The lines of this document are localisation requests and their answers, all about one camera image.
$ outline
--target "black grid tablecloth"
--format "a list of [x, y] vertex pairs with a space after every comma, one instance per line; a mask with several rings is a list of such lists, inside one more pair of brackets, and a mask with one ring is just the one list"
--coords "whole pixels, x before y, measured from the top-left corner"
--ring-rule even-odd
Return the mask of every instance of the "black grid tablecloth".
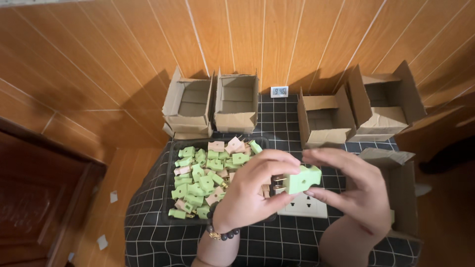
[[[214, 133], [213, 137], [236, 134]], [[288, 98], [259, 96], [259, 119], [252, 134], [264, 136], [271, 148], [290, 152], [302, 159], [297, 119], [297, 95]], [[168, 168], [167, 143], [162, 154], [132, 197], [125, 218], [125, 263], [129, 267], [190, 266], [196, 256], [199, 238], [205, 226], [164, 226], [160, 220], [163, 192]], [[359, 154], [367, 147], [398, 150], [393, 139], [385, 142], [346, 143], [348, 152]], [[341, 172], [322, 167], [322, 186], [340, 193], [346, 178]], [[343, 213], [327, 206], [328, 218], [277, 216], [269, 223], [257, 223], [241, 231], [239, 252], [233, 266], [316, 266], [319, 263], [318, 243], [325, 229]], [[420, 253], [417, 242], [385, 238], [369, 255], [370, 266], [415, 266]]]

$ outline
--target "wooden door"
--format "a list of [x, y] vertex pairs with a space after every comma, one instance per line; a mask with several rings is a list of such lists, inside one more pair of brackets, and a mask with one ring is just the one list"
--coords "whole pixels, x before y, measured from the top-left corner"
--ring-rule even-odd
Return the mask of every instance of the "wooden door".
[[87, 166], [0, 132], [0, 266], [44, 266]]

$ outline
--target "open cardboard box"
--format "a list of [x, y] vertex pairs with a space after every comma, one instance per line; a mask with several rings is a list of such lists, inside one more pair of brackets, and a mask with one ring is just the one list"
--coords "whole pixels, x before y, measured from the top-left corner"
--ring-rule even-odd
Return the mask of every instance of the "open cardboard box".
[[[420, 241], [418, 238], [414, 162], [408, 162], [414, 155], [410, 152], [367, 148], [360, 153], [359, 157], [378, 167], [386, 182], [389, 205], [395, 214], [395, 222], [388, 236]], [[354, 182], [347, 179], [346, 190], [354, 188]]]
[[338, 147], [356, 131], [345, 85], [335, 95], [304, 96], [297, 104], [302, 148]]
[[358, 65], [348, 88], [356, 122], [349, 142], [385, 141], [427, 115], [406, 61], [392, 74], [369, 76], [362, 76]]
[[216, 129], [222, 133], [251, 133], [257, 125], [258, 93], [257, 71], [256, 75], [221, 75], [219, 70]]
[[210, 116], [213, 106], [213, 76], [211, 80], [182, 78], [178, 67], [163, 104], [163, 130], [175, 139], [211, 137]]

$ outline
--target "digital clock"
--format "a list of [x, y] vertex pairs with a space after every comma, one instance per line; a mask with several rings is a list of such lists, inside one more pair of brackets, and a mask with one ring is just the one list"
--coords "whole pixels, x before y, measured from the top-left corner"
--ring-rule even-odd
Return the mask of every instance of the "digital clock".
[[288, 86], [272, 86], [270, 87], [270, 97], [288, 97], [289, 96], [289, 87]]

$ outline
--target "hand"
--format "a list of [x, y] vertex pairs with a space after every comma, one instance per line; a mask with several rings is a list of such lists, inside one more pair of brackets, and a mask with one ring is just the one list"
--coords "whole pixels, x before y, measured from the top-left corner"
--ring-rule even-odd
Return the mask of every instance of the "hand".
[[341, 210], [371, 234], [384, 236], [389, 232], [391, 228], [389, 200], [379, 168], [352, 153], [334, 148], [305, 150], [302, 160], [312, 165], [340, 169], [347, 177], [347, 184], [354, 183], [356, 187], [341, 194], [312, 187], [305, 191], [305, 194]]
[[265, 199], [258, 194], [272, 175], [299, 174], [300, 161], [280, 150], [266, 149], [234, 175], [225, 197], [216, 207], [213, 227], [217, 233], [259, 222], [290, 203], [295, 196], [285, 192]]

